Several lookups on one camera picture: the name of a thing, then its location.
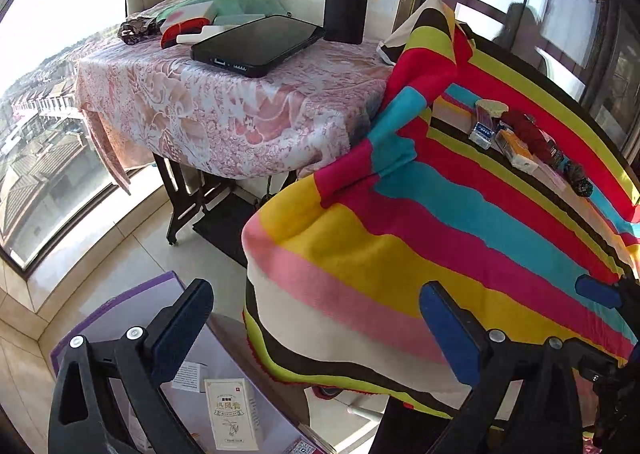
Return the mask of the white box with drawing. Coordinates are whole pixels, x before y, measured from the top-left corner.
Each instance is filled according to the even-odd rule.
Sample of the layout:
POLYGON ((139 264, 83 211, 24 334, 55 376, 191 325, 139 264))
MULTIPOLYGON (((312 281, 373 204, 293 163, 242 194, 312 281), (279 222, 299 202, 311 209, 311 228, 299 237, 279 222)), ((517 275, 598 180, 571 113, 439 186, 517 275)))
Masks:
POLYGON ((258 452, 262 426, 252 386, 245 378, 204 380, 207 409, 217 451, 258 452))

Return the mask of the pink white long box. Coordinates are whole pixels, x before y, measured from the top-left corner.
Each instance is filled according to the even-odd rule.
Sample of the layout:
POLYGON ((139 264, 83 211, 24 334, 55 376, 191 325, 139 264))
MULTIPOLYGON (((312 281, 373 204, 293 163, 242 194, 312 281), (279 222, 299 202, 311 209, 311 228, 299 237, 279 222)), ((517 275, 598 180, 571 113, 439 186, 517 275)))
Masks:
POLYGON ((557 172, 544 162, 541 162, 538 158, 535 158, 535 162, 536 169, 533 173, 535 179, 557 193, 562 193, 567 189, 568 184, 557 172))

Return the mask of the black sequin scrunchie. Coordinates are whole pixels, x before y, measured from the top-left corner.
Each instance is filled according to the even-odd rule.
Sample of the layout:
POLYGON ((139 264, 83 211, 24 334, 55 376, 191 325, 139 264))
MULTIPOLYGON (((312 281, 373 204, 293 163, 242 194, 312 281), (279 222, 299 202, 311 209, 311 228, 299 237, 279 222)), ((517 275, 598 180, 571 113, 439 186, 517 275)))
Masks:
POLYGON ((563 166, 563 177, 577 196, 582 198, 591 196, 593 185, 587 178, 582 165, 569 160, 563 166))

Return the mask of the orange tissue pack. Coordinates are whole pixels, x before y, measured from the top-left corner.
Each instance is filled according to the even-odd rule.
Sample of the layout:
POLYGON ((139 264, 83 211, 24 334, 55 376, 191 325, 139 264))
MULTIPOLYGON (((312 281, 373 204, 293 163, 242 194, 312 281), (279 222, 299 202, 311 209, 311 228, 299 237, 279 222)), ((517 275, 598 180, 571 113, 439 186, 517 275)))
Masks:
POLYGON ((533 174, 538 168, 532 153, 510 129, 500 129, 496 133, 495 142, 500 152, 515 169, 533 174))

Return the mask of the red knitted cloth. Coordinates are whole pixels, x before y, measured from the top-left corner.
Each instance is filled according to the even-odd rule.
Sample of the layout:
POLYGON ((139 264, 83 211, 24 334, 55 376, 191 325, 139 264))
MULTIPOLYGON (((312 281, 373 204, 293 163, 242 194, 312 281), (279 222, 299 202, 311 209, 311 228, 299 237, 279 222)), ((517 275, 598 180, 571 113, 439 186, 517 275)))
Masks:
POLYGON ((513 130, 534 156, 547 165, 551 164, 552 155, 547 140, 525 114, 518 110, 507 110, 501 115, 501 121, 513 130))

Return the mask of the dark blue long box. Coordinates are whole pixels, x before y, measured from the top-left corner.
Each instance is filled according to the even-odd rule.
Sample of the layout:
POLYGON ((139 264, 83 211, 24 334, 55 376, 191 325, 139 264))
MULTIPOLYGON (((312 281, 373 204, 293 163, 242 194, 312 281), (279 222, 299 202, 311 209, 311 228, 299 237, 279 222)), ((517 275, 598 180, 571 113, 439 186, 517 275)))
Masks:
POLYGON ((475 107, 469 139, 483 150, 489 150, 494 143, 495 135, 496 126, 488 110, 481 106, 475 107))

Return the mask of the green round sponge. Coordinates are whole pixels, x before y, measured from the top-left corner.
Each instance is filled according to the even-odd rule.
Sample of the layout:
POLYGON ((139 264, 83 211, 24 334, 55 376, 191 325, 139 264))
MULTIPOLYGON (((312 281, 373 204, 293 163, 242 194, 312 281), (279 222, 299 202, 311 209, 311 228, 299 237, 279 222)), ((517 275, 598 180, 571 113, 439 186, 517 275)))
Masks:
POLYGON ((491 118, 500 118, 509 110, 509 107, 506 105, 506 103, 488 99, 477 100, 475 102, 475 107, 486 110, 491 118))

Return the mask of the striped colourful table cloth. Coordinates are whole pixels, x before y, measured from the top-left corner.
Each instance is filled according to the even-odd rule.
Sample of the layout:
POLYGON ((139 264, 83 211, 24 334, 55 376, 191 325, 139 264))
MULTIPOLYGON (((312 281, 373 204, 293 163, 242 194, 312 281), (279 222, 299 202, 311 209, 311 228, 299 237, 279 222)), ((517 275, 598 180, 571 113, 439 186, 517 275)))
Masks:
POLYGON ((442 0, 426 0, 385 50, 394 67, 369 133, 244 226, 243 316, 262 368, 451 416, 468 388, 422 318, 430 281, 515 341, 578 338, 628 359, 637 339, 622 317, 575 289, 584 274, 614 284, 639 273, 639 182, 612 140, 442 0), (548 166, 564 179, 566 162, 582 165, 591 196, 550 190, 495 139, 475 145, 479 99, 525 114, 547 140, 548 166))

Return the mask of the pink floral table cloth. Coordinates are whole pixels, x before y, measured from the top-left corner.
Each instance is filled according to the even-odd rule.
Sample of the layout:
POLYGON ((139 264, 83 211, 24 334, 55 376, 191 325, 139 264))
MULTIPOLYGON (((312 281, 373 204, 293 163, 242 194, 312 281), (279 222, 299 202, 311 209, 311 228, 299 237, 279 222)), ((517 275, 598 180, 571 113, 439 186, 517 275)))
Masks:
POLYGON ((121 188, 152 155, 233 180, 329 165, 363 138, 392 70, 373 40, 319 40, 252 79, 117 38, 80 58, 75 100, 101 162, 121 188))

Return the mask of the black tablet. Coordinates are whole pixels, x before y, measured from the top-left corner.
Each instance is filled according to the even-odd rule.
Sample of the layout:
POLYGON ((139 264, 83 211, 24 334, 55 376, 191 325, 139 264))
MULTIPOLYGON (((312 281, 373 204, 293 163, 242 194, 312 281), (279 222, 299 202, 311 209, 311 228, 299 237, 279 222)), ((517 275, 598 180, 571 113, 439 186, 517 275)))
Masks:
POLYGON ((191 58, 244 77, 262 78, 325 32, 297 18, 269 15, 194 44, 191 58))

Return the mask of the green folded cloth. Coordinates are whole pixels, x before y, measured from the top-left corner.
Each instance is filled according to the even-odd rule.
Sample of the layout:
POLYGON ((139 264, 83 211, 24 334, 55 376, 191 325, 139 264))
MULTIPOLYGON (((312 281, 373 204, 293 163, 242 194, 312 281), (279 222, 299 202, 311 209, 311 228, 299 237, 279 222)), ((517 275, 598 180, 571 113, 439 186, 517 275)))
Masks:
POLYGON ((155 17, 158 26, 164 26, 175 12, 196 6, 203 9, 206 18, 215 24, 217 18, 236 18, 240 15, 288 15, 280 0, 167 0, 163 10, 155 17))

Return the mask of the black folding table frame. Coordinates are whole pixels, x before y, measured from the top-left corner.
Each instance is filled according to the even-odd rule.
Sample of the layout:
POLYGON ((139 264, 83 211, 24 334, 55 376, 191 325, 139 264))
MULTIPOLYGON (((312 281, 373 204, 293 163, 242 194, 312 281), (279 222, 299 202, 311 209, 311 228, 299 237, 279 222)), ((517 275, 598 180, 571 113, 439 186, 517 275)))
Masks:
POLYGON ((235 180, 195 170, 195 188, 189 188, 182 165, 157 154, 153 157, 172 206, 166 238, 170 246, 176 246, 182 228, 199 214, 208 214, 208 204, 225 192, 233 194, 238 185, 235 180))

